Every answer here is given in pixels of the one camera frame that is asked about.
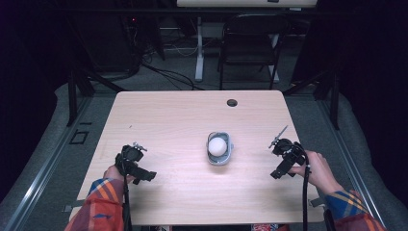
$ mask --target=black cable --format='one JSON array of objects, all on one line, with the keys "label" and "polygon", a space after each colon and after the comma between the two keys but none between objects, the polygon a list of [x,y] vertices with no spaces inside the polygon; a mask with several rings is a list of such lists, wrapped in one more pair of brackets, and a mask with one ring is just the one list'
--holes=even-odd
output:
[{"label": "black cable", "polygon": [[123,156],[123,151],[120,153],[121,158],[122,158],[122,169],[123,169],[123,194],[125,196],[125,203],[123,204],[123,230],[124,231],[129,231],[132,230],[132,221],[130,220],[130,205],[129,205],[129,187],[127,185],[127,179],[126,179],[126,171],[125,171],[125,158]]},{"label": "black cable", "polygon": [[214,87],[214,88],[216,88],[216,90],[218,90],[218,88],[219,88],[219,86],[218,86],[218,85],[211,85],[211,84],[195,84],[195,86],[197,86],[197,85],[199,85],[199,86],[208,86],[208,87]]},{"label": "black cable", "polygon": [[[169,79],[178,81],[178,82],[180,82],[180,83],[182,83],[182,84],[185,84],[185,85],[187,85],[187,86],[190,86],[190,87],[191,87],[191,90],[204,90],[204,89],[202,89],[202,88],[197,87],[197,86],[192,82],[192,80],[191,80],[189,77],[187,77],[187,76],[185,76],[185,75],[183,75],[183,74],[181,74],[181,73],[174,72],[174,71],[171,71],[171,70],[159,69],[159,68],[153,67],[153,66],[148,65],[148,64],[141,64],[141,65],[144,66],[144,67],[146,67],[146,68],[148,68],[148,69],[150,69],[150,70],[152,70],[152,71],[155,71],[155,72],[157,72],[157,73],[163,75],[165,78],[169,78]],[[179,78],[177,78],[176,76],[173,76],[173,75],[171,75],[171,74],[175,74],[175,75],[177,75],[177,76],[179,76],[179,77],[183,77],[183,78],[186,79],[187,81],[181,80],[181,79],[179,79]]]},{"label": "black cable", "polygon": [[144,54],[144,55],[142,56],[142,59],[143,59],[146,63],[151,64],[151,63],[153,62],[153,52]]},{"label": "black cable", "polygon": [[191,43],[191,44],[196,44],[196,42],[193,42],[193,40],[191,38],[187,38],[187,37],[171,37],[171,36],[165,36],[165,38],[169,39],[169,40],[165,40],[163,42],[163,44],[171,44],[171,45],[181,45],[184,43]]},{"label": "black cable", "polygon": [[309,173],[310,173],[310,165],[309,165],[309,158],[307,154],[303,151],[304,158],[305,158],[305,175],[303,178],[303,194],[302,194],[302,202],[303,202],[303,230],[307,231],[307,186],[309,183]]},{"label": "black cable", "polygon": [[172,85],[172,86],[174,86],[175,88],[177,88],[178,90],[181,90],[181,88],[180,87],[178,87],[177,85],[175,85],[170,79],[171,79],[171,77],[168,77],[168,76],[165,76],[166,77],[166,79],[170,82],[170,84]]}]

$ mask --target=person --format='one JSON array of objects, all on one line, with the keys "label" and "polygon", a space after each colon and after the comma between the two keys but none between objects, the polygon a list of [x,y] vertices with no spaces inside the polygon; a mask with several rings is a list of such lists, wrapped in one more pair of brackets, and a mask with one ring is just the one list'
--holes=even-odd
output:
[{"label": "person", "polygon": [[[386,230],[365,208],[360,194],[345,191],[334,177],[327,160],[314,151],[306,151],[309,158],[309,183],[325,194],[326,206],[332,212],[337,231]],[[289,173],[304,176],[305,165],[292,167]]]},{"label": "person", "polygon": [[[135,179],[131,175],[126,176],[128,184]],[[103,178],[92,183],[87,199],[65,231],[123,231],[123,184],[124,177],[116,166],[108,167]]]},{"label": "person", "polygon": [[[365,208],[360,195],[345,191],[335,179],[326,159],[317,152],[306,151],[311,173],[309,182],[325,194],[326,205],[332,212],[337,231],[386,230]],[[304,176],[305,165],[292,167],[289,173]],[[127,183],[135,177],[128,175]],[[93,182],[89,195],[65,231],[123,230],[122,201],[124,178],[115,166],[110,166],[104,178]]]}]

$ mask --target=egg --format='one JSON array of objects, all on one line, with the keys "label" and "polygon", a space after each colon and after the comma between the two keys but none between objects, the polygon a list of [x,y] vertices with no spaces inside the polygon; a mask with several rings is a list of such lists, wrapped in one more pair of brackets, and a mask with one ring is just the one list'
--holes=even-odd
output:
[{"label": "egg", "polygon": [[227,151],[227,143],[222,138],[213,138],[208,143],[208,151],[213,156],[222,156]]}]

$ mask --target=colorful sleeve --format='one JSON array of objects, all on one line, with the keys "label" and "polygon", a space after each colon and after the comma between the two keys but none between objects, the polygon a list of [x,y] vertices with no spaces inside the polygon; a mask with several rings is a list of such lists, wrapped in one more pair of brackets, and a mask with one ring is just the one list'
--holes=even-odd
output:
[{"label": "colorful sleeve", "polygon": [[338,191],[326,196],[326,204],[332,212],[336,230],[382,231],[386,230],[364,206],[355,191]]},{"label": "colorful sleeve", "polygon": [[123,230],[123,181],[99,179],[92,183],[80,211],[70,221],[70,230]]}]

